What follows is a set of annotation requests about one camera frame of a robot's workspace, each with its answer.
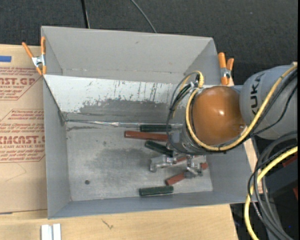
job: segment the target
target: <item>gray bin floor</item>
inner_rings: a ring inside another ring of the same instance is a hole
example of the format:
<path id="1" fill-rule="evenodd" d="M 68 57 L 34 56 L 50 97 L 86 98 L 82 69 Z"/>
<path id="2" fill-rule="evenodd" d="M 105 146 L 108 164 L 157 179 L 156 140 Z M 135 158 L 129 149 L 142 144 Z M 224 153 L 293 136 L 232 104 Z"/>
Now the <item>gray bin floor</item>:
<path id="1" fill-rule="evenodd" d="M 185 171 L 183 161 L 151 172 L 151 158 L 161 154 L 146 148 L 145 140 L 124 138 L 126 130 L 137 128 L 67 122 L 72 201 L 137 197 L 139 188 L 164 186 L 165 179 Z M 206 161 L 204 156 L 194 160 Z M 184 179 L 173 186 L 174 193 L 213 190 L 209 169 L 203 171 L 203 176 Z"/>

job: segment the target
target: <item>black floor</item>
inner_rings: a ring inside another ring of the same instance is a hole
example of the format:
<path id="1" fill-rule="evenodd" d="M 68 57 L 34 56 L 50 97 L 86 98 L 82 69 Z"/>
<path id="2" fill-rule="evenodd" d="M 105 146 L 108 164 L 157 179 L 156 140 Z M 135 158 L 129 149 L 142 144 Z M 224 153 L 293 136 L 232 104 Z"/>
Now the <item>black floor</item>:
<path id="1" fill-rule="evenodd" d="M 130 0 L 85 1 L 91 28 L 154 31 Z M 234 58 L 233 78 L 238 85 L 256 72 L 298 60 L 298 0 L 135 2 L 158 33 L 213 37 L 217 51 Z M 0 0 L 0 44 L 24 41 L 38 45 L 42 25 L 85 28 L 80 0 Z M 265 144 L 261 139 L 257 145 L 262 149 Z M 291 193 L 281 200 L 288 198 L 292 198 Z M 242 220 L 242 205 L 232 208 L 239 238 L 250 239 Z M 282 223 L 298 239 L 298 203 L 288 199 L 278 204 L 279 210 Z M 251 216 L 260 238 L 267 239 L 257 215 Z"/>

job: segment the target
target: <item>white plastic piece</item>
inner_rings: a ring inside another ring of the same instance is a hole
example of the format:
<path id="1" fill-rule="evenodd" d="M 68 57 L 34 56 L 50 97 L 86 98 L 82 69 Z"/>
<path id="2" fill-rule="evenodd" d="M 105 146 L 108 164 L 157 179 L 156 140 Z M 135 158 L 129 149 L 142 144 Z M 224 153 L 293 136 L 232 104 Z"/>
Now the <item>white plastic piece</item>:
<path id="1" fill-rule="evenodd" d="M 42 225 L 40 232 L 41 240 L 61 240 L 61 224 Z"/>

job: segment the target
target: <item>wire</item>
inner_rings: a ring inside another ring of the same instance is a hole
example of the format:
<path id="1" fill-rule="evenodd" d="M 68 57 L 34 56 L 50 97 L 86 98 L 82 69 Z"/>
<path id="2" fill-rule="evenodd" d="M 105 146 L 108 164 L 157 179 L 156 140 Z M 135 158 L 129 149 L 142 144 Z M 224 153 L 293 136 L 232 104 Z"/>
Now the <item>wire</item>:
<path id="1" fill-rule="evenodd" d="M 152 30 L 154 33 L 158 33 L 155 29 L 155 27 L 152 25 L 151 21 L 148 19 L 147 15 L 144 13 L 144 11 L 140 8 L 140 6 L 134 1 L 134 0 L 130 0 L 134 6 L 142 13 L 143 17 L 146 19 L 146 21 L 149 23 L 149 25 L 151 26 Z"/>
<path id="2" fill-rule="evenodd" d="M 192 75 L 196 75 L 195 83 L 186 84 L 186 82 L 189 80 L 189 78 Z M 189 74 L 187 74 L 176 86 L 174 89 L 172 96 L 171 96 L 171 102 L 170 102 L 170 107 L 169 107 L 169 112 L 166 120 L 166 134 L 168 136 L 168 142 L 169 144 L 177 151 L 180 153 L 187 153 L 188 155 L 202 155 L 203 151 L 201 152 L 189 152 L 188 150 L 181 150 L 179 147 L 175 145 L 173 140 L 171 139 L 171 135 L 169 133 L 169 123 L 170 120 L 173 119 L 176 107 L 180 104 L 180 102 L 187 96 L 191 91 L 194 90 L 194 88 L 202 88 L 204 85 L 205 78 L 203 74 L 199 70 L 195 70 Z"/>
<path id="3" fill-rule="evenodd" d="M 270 129 L 271 127 L 275 126 L 277 123 L 279 123 L 279 122 L 282 120 L 282 118 L 284 117 L 284 115 L 285 115 L 286 112 L 287 112 L 287 109 L 288 109 L 288 105 L 289 105 L 289 103 L 290 103 L 290 100 L 292 99 L 292 97 L 293 97 L 293 95 L 295 94 L 295 92 L 296 92 L 297 89 L 298 89 L 298 86 L 296 85 L 296 86 L 293 88 L 291 94 L 289 95 L 289 97 L 288 97 L 288 99 L 287 99 L 287 101 L 286 101 L 286 103 L 285 103 L 284 109 L 283 109 L 283 111 L 282 111 L 281 116 L 279 117 L 279 119 L 278 119 L 276 122 L 274 122 L 273 124 L 271 124 L 271 125 L 269 125 L 269 126 L 263 128 L 263 129 L 261 129 L 261 130 L 259 130 L 259 131 L 257 131 L 257 132 L 254 132 L 253 134 L 249 135 L 249 138 L 252 138 L 253 136 L 256 136 L 256 135 L 259 135 L 259 134 L 263 133 L 264 131 L 266 131 L 266 130 Z"/>
<path id="4" fill-rule="evenodd" d="M 274 159 L 271 163 L 269 163 L 258 175 L 256 182 L 259 183 L 261 179 L 277 164 L 279 164 L 282 160 L 286 159 L 287 157 L 291 156 L 292 154 L 296 153 L 298 151 L 298 146 L 295 146 L 288 151 L 284 152 L 280 156 L 278 156 L 276 159 Z M 252 185 L 250 187 L 250 193 L 252 194 L 254 192 L 254 186 Z M 252 237 L 253 240 L 259 240 L 256 236 L 254 230 L 252 229 L 250 218 L 249 218 L 249 206 L 250 206 L 251 198 L 249 194 L 247 194 L 245 204 L 244 204 L 244 221 L 246 228 Z"/>
<path id="5" fill-rule="evenodd" d="M 202 141 L 200 141 L 198 139 L 198 137 L 195 135 L 192 126 L 190 124 L 190 105 L 191 102 L 194 98 L 194 96 L 197 94 L 197 92 L 199 91 L 199 89 L 195 89 L 192 94 L 190 95 L 190 98 L 188 100 L 188 103 L 186 105 L 186 110 L 185 110 L 185 121 L 186 121 L 186 126 L 187 129 L 192 137 L 192 139 L 201 147 L 209 150 L 209 151 L 226 151 L 226 150 L 230 150 L 233 149 L 234 147 L 236 147 L 237 145 L 239 145 L 243 140 L 245 140 L 245 138 L 248 136 L 248 134 L 252 131 L 252 129 L 255 127 L 255 125 L 258 122 L 258 119 L 260 118 L 261 114 L 263 113 L 263 111 L 265 110 L 266 105 L 269 103 L 269 100 L 271 98 L 271 96 L 274 94 L 276 88 L 278 87 L 278 85 L 281 83 L 281 81 L 293 70 L 295 70 L 297 68 L 298 64 L 295 63 L 292 67 L 290 67 L 288 70 L 286 70 L 278 79 L 277 81 L 274 83 L 274 85 L 272 86 L 272 88 L 270 89 L 269 93 L 267 94 L 267 96 L 265 97 L 260 109 L 258 110 L 258 112 L 256 113 L 255 117 L 253 118 L 251 124 L 249 125 L 249 127 L 247 127 L 245 129 L 245 131 L 241 134 L 241 136 L 235 140 L 234 142 L 227 144 L 225 146 L 211 146 L 211 145 L 207 145 L 205 143 L 203 143 Z"/>
<path id="6" fill-rule="evenodd" d="M 257 163 L 256 168 L 254 170 L 254 173 L 250 176 L 250 178 L 248 180 L 248 185 L 247 185 L 247 187 L 248 187 L 248 195 L 249 195 L 250 199 L 252 199 L 252 193 L 250 192 L 252 178 L 254 179 L 254 189 L 258 189 L 258 183 L 257 183 L 257 180 L 256 180 L 257 179 L 258 171 L 262 167 L 264 167 L 266 164 L 268 164 L 269 162 L 271 162 L 272 160 L 274 160 L 276 157 L 278 157 L 279 155 L 281 155 L 283 152 L 287 151 L 290 148 L 293 148 L 294 146 L 295 146 L 295 144 L 285 147 L 284 149 L 278 151 L 276 154 L 272 155 L 271 157 L 268 157 L 267 160 L 264 161 L 259 166 L 257 166 L 259 164 L 259 163 Z M 262 185 L 263 193 L 267 193 L 267 190 L 265 189 L 265 187 L 266 187 L 265 185 Z M 255 209 L 256 213 L 258 214 L 259 219 L 261 220 L 261 222 L 274 235 L 276 235 L 278 237 L 281 237 L 281 238 L 284 238 L 284 239 L 289 239 L 289 236 L 280 228 L 280 222 L 276 219 L 276 217 L 275 217 L 275 215 L 273 213 L 273 210 L 271 209 L 269 199 L 265 200 L 265 203 L 267 204 L 267 208 L 265 208 L 258 191 L 255 192 L 255 195 L 257 197 L 257 201 L 258 201 L 258 204 L 260 206 L 261 212 L 257 208 L 255 202 L 252 202 L 252 204 L 253 204 L 254 209 Z"/>
<path id="7" fill-rule="evenodd" d="M 81 7 L 82 7 L 82 11 L 83 11 L 85 28 L 90 29 L 90 22 L 89 22 L 89 18 L 88 18 L 85 0 L 80 0 L 80 1 L 81 1 Z"/>

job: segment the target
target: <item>gray bin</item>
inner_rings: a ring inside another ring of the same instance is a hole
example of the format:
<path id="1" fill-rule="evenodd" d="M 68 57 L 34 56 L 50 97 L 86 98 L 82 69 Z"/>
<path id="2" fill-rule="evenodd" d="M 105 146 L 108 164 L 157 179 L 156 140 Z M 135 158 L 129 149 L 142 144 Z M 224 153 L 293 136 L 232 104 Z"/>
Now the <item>gray bin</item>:
<path id="1" fill-rule="evenodd" d="M 251 168 L 244 145 L 196 158 L 209 168 L 174 185 L 173 194 L 140 197 L 139 188 L 164 185 L 185 164 L 150 172 L 160 154 L 124 138 L 140 124 L 166 122 L 187 73 L 200 70 L 206 86 L 220 84 L 212 38 L 50 26 L 41 35 L 48 218 L 245 201 Z"/>

